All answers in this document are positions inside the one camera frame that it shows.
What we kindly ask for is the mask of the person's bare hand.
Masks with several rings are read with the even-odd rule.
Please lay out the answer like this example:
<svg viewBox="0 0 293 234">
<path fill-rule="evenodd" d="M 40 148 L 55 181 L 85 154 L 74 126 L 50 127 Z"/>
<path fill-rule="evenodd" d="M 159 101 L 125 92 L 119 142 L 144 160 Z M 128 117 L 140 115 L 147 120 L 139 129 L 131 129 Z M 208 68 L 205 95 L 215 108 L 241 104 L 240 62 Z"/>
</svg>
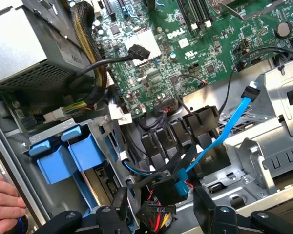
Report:
<svg viewBox="0 0 293 234">
<path fill-rule="evenodd" d="M 0 177 L 0 234 L 13 229 L 26 213 L 26 204 L 17 189 Z"/>
</svg>

